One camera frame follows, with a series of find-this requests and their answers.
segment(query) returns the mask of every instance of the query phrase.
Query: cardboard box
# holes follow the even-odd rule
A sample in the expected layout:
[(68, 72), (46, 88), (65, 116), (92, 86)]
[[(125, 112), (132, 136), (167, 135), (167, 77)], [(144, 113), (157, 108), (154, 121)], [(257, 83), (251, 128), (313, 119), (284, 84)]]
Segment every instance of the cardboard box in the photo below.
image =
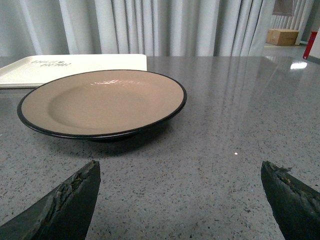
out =
[(292, 46), (295, 45), (298, 30), (291, 29), (269, 29), (266, 42), (277, 46)]
[(270, 43), (271, 42), (271, 38), (272, 38), (272, 34), (273, 34), (274, 30), (273, 29), (269, 29), (268, 30), (268, 34), (266, 35), (266, 43)]

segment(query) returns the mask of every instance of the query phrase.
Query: floor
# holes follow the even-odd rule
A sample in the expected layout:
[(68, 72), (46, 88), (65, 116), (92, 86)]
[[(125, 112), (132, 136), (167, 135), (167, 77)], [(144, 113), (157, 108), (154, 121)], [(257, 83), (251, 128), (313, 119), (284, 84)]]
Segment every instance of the floor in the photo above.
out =
[(305, 44), (295, 46), (276, 46), (265, 43), (262, 55), (266, 57), (289, 56), (297, 60), (304, 60), (303, 55), (306, 47), (307, 45)]

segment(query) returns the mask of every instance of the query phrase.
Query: red object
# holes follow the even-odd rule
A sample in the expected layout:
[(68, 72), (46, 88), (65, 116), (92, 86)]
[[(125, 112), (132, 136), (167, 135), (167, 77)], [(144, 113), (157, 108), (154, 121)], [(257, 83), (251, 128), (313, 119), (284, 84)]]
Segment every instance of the red object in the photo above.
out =
[(309, 38), (309, 41), (308, 41), (308, 44), (305, 48), (305, 51), (304, 51), (304, 54), (303, 54), (303, 59), (307, 59), (309, 57), (309, 53), (310, 53), (310, 50), (312, 48), (312, 45), (314, 44), (314, 41), (316, 39), (316, 36), (317, 36), (317, 31), (312, 31), (311, 32), (311, 36)]

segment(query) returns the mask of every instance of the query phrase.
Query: wall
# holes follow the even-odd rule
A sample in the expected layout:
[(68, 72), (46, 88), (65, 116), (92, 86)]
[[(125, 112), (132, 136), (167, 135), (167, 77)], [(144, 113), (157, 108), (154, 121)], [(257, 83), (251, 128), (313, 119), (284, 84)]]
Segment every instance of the wall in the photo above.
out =
[(320, 28), (320, 1), (314, 0), (301, 40), (308, 42), (311, 32)]

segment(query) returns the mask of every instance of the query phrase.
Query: speckled countertop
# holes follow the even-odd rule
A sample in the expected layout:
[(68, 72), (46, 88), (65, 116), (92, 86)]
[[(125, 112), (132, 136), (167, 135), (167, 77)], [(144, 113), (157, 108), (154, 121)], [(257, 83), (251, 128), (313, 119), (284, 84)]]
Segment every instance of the speckled countertop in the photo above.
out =
[(292, 167), (319, 191), (320, 66), (290, 57), (149, 57), (147, 65), (182, 83), (187, 103), (120, 142), (37, 133), (16, 114), (30, 89), (0, 90), (0, 225), (97, 160), (87, 240), (284, 239), (261, 164)]

